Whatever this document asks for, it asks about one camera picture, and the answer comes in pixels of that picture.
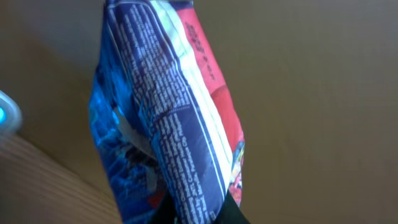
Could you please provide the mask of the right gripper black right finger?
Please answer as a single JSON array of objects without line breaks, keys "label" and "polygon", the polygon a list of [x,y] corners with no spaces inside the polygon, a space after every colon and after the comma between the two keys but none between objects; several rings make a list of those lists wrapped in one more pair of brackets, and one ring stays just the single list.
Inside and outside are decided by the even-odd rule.
[{"label": "right gripper black right finger", "polygon": [[227,192],[223,206],[213,224],[250,224],[250,222],[240,211],[230,192]]}]

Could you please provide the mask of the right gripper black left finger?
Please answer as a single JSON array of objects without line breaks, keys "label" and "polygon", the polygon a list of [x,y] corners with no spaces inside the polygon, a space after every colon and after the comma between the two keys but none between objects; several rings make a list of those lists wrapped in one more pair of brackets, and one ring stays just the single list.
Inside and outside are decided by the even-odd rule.
[{"label": "right gripper black left finger", "polygon": [[169,192],[162,199],[157,210],[147,224],[179,224],[179,217],[174,206],[174,201]]}]

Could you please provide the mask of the red purple snack pack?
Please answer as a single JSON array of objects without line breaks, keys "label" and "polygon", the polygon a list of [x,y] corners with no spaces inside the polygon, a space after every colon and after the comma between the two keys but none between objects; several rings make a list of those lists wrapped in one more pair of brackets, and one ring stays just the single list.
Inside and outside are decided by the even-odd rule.
[{"label": "red purple snack pack", "polygon": [[106,1],[90,131],[123,223],[167,192],[179,223],[242,197],[244,133],[192,1]]}]

